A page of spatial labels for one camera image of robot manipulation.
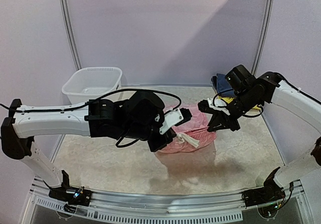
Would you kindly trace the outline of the navy blue tank top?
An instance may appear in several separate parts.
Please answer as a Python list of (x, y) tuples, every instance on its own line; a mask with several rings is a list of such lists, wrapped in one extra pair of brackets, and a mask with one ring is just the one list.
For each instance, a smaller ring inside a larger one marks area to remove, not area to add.
[(221, 97), (235, 97), (234, 90), (225, 79), (225, 74), (217, 73), (211, 78), (212, 85)]

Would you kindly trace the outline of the pink garment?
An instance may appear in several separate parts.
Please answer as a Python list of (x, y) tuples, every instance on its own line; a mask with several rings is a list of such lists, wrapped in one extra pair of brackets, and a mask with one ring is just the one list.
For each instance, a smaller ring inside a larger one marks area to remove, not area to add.
[(198, 110), (196, 104), (185, 104), (183, 108), (190, 110), (191, 120), (177, 127), (173, 126), (172, 129), (177, 136), (157, 152), (162, 154), (190, 153), (212, 144), (216, 139), (215, 132), (207, 131), (208, 118)]

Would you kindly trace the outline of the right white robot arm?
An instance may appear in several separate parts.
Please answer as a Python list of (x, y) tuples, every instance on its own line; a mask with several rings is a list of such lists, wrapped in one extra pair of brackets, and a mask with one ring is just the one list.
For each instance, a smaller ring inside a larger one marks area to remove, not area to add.
[(300, 181), (306, 192), (320, 191), (320, 165), (311, 155), (320, 103), (272, 72), (254, 76), (238, 65), (224, 78), (236, 99), (221, 107), (215, 94), (206, 97), (209, 130), (218, 136), (213, 173), (220, 191), (262, 186), (278, 167), (284, 187)]

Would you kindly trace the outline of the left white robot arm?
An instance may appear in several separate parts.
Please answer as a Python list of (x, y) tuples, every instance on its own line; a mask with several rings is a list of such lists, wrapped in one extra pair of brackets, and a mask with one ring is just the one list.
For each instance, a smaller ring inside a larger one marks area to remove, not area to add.
[(126, 100), (113, 102), (105, 95), (85, 103), (57, 107), (33, 107), (13, 100), (1, 125), (1, 148), (11, 159), (30, 167), (64, 201), (75, 193), (66, 172), (55, 167), (37, 148), (35, 137), (79, 135), (146, 141), (156, 152), (175, 137), (173, 126), (183, 115), (178, 107), (165, 110), (159, 91), (139, 89)]

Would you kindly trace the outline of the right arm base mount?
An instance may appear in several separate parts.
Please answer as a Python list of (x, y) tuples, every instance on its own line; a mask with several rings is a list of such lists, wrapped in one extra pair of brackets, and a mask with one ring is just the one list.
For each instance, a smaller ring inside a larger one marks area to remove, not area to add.
[(282, 202), (274, 207), (274, 209), (279, 210), (288, 203), (294, 190), (294, 182), (289, 184), (290, 195), (288, 199), (286, 199), (284, 188), (279, 187), (274, 181), (275, 174), (279, 169), (280, 167), (277, 167), (269, 174), (269, 176), (263, 182), (262, 187), (249, 189), (242, 192), (242, 199), (246, 207), (266, 204), (268, 202), (282, 199)]

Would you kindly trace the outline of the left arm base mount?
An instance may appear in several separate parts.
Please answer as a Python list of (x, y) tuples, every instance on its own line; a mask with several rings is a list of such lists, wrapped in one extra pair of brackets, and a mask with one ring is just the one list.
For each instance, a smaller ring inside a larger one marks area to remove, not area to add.
[(50, 187), (45, 183), (50, 190), (49, 197), (69, 205), (89, 206), (93, 192), (84, 186), (78, 188), (70, 186), (69, 175), (64, 170), (61, 173), (62, 182), (58, 187)]

